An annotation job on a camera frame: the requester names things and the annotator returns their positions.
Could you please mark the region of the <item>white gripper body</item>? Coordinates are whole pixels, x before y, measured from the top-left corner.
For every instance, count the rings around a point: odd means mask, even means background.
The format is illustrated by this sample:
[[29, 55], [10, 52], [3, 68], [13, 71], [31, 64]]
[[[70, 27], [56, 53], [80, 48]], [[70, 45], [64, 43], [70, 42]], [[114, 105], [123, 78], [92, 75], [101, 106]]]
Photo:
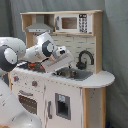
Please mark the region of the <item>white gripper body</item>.
[[46, 72], [53, 72], [74, 60], [72, 53], [65, 47], [59, 47], [48, 60], [42, 63]]

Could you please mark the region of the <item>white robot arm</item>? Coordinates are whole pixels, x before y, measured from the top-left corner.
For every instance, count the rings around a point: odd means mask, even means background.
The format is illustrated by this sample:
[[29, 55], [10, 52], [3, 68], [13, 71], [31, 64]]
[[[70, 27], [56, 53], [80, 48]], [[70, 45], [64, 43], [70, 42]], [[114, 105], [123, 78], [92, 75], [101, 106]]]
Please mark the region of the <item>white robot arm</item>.
[[28, 112], [15, 97], [2, 77], [12, 71], [19, 60], [40, 62], [46, 72], [52, 72], [74, 57], [65, 47], [57, 47], [52, 37], [44, 32], [37, 36], [37, 43], [27, 48], [14, 37], [0, 37], [0, 125], [9, 128], [42, 128], [41, 119]]

